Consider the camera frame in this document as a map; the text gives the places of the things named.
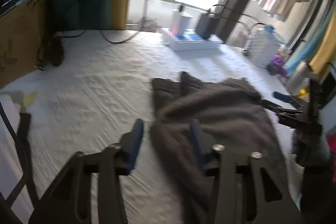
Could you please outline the dark grey leopard garment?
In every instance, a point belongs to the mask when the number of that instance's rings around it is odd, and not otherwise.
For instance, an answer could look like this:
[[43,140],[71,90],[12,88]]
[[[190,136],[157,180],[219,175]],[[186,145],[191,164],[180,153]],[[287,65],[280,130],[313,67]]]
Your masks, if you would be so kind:
[[153,147],[178,189],[184,223],[204,223],[213,182],[197,166],[189,142],[190,120],[235,151],[261,152],[288,184],[286,162],[260,93],[245,79],[205,83],[186,72],[178,82],[153,79]]

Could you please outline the grey thermos bottle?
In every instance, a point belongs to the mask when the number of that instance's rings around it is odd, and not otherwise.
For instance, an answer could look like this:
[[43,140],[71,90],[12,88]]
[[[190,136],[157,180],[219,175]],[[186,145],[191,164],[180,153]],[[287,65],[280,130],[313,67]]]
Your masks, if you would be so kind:
[[297,95],[301,89],[309,84],[313,71],[306,60],[301,61],[294,73],[286,82],[286,89],[290,94]]

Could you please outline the white perforated basket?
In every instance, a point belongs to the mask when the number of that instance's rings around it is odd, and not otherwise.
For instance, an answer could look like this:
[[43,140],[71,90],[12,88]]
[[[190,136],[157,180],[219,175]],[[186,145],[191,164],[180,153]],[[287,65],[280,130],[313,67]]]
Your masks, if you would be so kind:
[[274,26],[261,25],[260,28],[252,30],[243,53],[253,65],[266,68],[284,45],[285,40],[276,32]]

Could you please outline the black charger adapter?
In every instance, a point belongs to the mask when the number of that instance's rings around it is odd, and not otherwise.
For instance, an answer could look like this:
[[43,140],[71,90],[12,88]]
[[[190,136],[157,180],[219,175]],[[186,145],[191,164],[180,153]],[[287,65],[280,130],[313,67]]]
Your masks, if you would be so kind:
[[195,33],[202,39],[207,40],[215,32],[217,22],[218,17],[216,17],[214,14],[201,13],[195,28]]

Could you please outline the white power strip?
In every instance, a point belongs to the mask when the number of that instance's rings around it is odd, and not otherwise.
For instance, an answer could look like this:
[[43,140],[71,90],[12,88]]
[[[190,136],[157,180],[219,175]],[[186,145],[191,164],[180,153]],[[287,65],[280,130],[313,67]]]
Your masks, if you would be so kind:
[[216,35],[203,39],[194,29],[186,29],[182,36],[174,35],[169,28],[161,28],[164,43],[173,51],[217,50],[223,41]]

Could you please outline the white textured bedspread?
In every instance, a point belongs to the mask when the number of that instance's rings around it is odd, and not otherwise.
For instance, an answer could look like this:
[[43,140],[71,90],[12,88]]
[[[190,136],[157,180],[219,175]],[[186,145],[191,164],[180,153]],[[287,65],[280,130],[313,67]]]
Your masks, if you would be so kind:
[[160,33],[150,32],[114,45],[98,31],[65,39],[63,45],[60,67],[36,70],[1,90],[13,101],[35,93],[27,112],[32,115],[29,143],[38,196],[73,153],[100,152],[141,118],[146,132],[136,169],[121,178],[129,223],[183,223],[177,188],[165,175],[149,138],[151,79],[179,81],[182,71],[211,83],[244,77],[265,98],[290,108],[272,98],[275,91],[287,93],[278,78],[252,65],[240,48],[221,45],[213,51],[174,52]]

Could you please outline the white charger adapter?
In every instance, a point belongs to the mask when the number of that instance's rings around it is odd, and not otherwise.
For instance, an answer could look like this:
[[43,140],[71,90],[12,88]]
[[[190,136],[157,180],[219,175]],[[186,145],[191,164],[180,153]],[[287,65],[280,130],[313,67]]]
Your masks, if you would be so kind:
[[186,28],[193,19],[193,16],[188,12],[173,10],[173,16],[170,25],[170,32],[173,35],[182,36],[185,33]]

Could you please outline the brown cardboard box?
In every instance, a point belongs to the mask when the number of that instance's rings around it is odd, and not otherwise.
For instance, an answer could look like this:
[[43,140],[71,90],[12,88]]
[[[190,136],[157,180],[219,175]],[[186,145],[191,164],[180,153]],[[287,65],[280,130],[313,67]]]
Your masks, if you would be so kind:
[[2,88],[35,70],[44,32],[45,0],[30,0],[1,17]]

